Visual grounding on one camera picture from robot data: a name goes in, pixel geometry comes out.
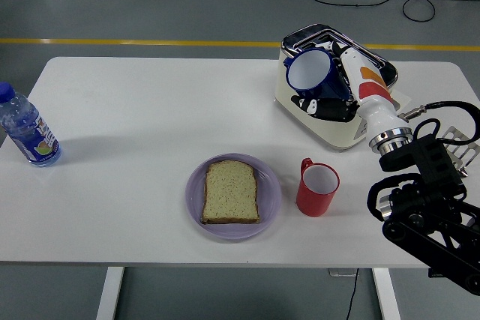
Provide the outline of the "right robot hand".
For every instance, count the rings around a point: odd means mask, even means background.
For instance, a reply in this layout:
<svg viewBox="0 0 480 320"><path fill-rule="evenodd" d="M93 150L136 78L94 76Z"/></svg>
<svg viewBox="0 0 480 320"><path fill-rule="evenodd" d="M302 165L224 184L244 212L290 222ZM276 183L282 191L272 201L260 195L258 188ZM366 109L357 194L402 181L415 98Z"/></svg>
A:
<svg viewBox="0 0 480 320"><path fill-rule="evenodd" d="M287 83L295 91L292 102L316 119L348 122L359 115L367 122L367 140L372 146L410 142L412 131L397 116L374 64L351 46L334 42L332 50L341 69L324 49L309 49L283 61Z"/></svg>

